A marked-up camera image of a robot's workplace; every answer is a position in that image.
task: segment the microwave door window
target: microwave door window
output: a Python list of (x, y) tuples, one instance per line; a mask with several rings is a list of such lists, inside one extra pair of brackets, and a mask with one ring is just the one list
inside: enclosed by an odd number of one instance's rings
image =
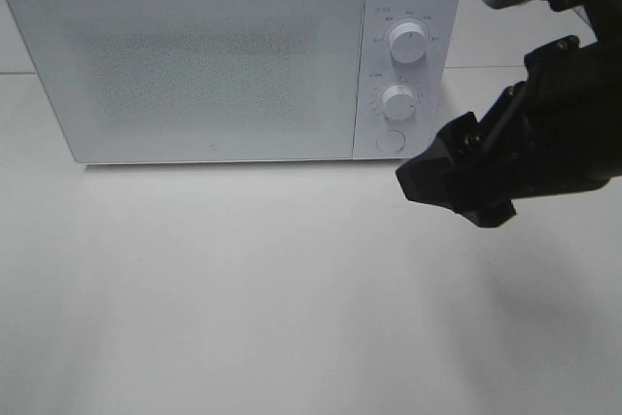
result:
[(10, 0), (75, 158), (350, 158), (363, 0)]

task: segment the tabletop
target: tabletop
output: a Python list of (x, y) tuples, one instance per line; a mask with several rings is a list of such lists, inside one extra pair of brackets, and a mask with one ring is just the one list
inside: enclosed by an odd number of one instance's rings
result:
[[(396, 162), (84, 167), (0, 31), (0, 413), (619, 412), (619, 181), (483, 230)], [(461, 0), (436, 126), (571, 33)]]

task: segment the control panel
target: control panel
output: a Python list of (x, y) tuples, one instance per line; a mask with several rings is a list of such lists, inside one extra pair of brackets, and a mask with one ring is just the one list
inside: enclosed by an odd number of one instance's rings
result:
[(432, 137), (458, 0), (365, 0), (354, 159), (407, 158)]

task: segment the microwave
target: microwave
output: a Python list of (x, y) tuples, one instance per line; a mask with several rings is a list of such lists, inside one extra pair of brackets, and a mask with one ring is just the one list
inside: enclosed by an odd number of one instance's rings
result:
[(408, 158), (458, 0), (7, 0), (86, 164)]

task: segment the timer knob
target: timer knob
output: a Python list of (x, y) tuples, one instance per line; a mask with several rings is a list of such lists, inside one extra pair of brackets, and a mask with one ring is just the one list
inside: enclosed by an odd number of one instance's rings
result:
[(405, 121), (415, 112), (417, 98), (408, 86), (391, 86), (382, 94), (382, 112), (391, 121)]
[(400, 63), (413, 63), (426, 53), (428, 31), (413, 21), (399, 24), (389, 33), (391, 56)]

